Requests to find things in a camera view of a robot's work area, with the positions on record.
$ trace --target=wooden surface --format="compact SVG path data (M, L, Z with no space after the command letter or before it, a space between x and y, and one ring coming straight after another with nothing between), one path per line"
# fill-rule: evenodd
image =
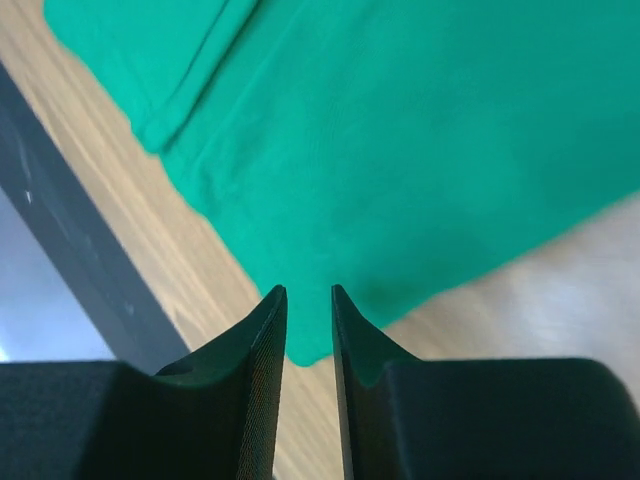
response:
M0 60L190 348L258 295L213 229L187 208L91 74L49 33L41 0L0 0ZM640 198L471 285L440 295L391 336L430 359L583 355L640 401ZM333 363L289 362L279 479L341 478Z

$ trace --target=green fabric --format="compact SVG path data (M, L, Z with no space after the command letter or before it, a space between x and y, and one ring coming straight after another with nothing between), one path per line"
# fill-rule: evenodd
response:
M640 186L637 0L48 0L261 292L331 351Z

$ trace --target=dark gray edge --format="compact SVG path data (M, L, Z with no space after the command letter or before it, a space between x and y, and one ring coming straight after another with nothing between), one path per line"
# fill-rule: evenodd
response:
M119 359L155 373L189 353L1 63L0 187Z

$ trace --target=light wood grain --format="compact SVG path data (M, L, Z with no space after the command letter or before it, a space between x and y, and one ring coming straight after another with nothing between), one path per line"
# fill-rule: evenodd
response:
M181 200L91 74L52 38L41 0L0 0L0 60L190 348L258 295L215 231ZM640 199L390 328L430 359L583 355L640 401ZM333 363L285 365L275 473L341 478Z

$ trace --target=gray floor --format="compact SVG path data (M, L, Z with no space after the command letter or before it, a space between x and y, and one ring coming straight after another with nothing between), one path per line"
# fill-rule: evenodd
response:
M113 358L0 190L0 360Z

